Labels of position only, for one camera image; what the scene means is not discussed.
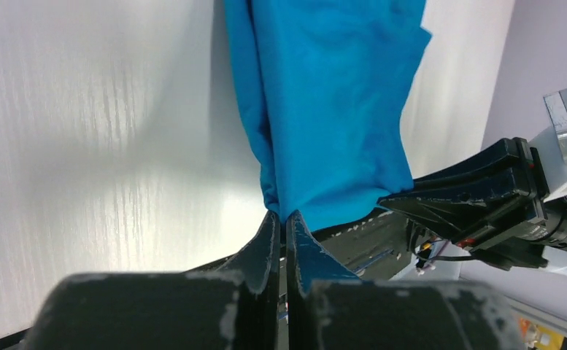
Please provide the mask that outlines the blue t-shirt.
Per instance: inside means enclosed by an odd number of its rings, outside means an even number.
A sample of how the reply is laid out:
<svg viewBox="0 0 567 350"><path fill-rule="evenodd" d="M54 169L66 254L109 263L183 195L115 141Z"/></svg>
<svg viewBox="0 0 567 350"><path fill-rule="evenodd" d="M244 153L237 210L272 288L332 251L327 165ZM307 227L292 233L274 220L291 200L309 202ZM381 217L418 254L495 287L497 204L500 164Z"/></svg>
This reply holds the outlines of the blue t-shirt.
<svg viewBox="0 0 567 350"><path fill-rule="evenodd" d="M401 114L431 35L424 1L225 1L242 125L267 209L311 230L412 188Z"/></svg>

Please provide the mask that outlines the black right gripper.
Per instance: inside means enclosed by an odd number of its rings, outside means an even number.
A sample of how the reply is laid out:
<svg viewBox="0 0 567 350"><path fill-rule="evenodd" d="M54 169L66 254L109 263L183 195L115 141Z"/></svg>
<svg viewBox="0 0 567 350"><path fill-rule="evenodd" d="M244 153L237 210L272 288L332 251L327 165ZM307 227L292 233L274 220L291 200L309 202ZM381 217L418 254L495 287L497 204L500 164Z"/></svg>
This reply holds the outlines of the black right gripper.
<svg viewBox="0 0 567 350"><path fill-rule="evenodd" d="M535 171L529 143L502 138L453 166L415 179L413 191L382 198L379 204L442 238L457 239L471 260L505 271L546 268L547 251L567 252L567 196L543 203L536 194ZM464 185L476 190L447 189Z"/></svg>

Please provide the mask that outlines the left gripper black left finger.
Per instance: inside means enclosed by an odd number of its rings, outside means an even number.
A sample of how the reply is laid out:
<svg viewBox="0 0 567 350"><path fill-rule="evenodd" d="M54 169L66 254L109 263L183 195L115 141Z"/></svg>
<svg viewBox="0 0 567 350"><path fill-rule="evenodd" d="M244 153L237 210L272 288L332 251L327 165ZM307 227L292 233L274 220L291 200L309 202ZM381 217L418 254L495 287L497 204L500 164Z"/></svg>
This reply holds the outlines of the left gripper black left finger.
<svg viewBox="0 0 567 350"><path fill-rule="evenodd" d="M25 349L275 349L280 220L220 267L182 273L81 273L61 281Z"/></svg>

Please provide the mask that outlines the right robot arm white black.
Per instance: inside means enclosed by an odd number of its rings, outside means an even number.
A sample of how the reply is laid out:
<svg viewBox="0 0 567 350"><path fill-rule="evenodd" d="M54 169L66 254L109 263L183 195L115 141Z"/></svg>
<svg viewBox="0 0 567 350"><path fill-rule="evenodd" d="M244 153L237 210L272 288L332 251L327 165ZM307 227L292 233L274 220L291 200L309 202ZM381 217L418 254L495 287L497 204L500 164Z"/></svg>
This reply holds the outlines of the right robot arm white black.
<svg viewBox="0 0 567 350"><path fill-rule="evenodd" d="M567 276L567 195L549 194L538 150L513 138L416 179L412 189L379 204L407 218L407 249L422 263L444 260L425 251L425 236L459 247L459 262Z"/></svg>

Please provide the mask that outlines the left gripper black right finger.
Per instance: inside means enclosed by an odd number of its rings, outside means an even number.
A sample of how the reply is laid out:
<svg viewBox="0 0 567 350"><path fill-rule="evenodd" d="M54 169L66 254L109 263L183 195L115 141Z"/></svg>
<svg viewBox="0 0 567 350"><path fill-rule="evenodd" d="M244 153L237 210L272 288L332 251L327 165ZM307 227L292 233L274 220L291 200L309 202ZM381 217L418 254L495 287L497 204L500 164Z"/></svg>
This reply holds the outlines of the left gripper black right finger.
<svg viewBox="0 0 567 350"><path fill-rule="evenodd" d="M464 281L364 281L286 222L292 349L523 349L504 298Z"/></svg>

